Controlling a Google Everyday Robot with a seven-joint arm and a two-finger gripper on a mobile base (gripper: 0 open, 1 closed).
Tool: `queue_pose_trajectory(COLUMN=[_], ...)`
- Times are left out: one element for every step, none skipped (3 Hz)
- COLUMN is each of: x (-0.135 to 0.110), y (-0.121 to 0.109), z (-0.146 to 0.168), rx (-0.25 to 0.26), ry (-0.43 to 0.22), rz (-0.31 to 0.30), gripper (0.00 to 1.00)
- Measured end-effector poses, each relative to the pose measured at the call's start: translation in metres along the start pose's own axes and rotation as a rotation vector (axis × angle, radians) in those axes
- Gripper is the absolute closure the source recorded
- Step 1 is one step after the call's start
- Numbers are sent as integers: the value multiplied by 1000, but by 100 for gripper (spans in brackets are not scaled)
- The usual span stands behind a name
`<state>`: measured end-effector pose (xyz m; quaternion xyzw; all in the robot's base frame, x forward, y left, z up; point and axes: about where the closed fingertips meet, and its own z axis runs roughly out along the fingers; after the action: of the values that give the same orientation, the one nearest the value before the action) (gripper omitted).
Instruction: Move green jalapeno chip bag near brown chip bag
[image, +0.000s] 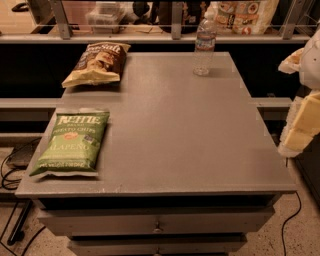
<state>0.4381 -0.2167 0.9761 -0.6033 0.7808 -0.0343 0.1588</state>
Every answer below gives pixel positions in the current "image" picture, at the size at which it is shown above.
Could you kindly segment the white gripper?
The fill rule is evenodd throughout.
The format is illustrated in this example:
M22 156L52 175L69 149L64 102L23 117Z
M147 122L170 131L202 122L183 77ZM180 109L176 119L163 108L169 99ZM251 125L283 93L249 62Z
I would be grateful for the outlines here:
M278 66L278 70L292 74L299 71L300 83L312 90L320 89L320 30ZM280 136L278 152L288 158L296 157L320 133L320 92L304 98L296 96L291 103L286 125Z

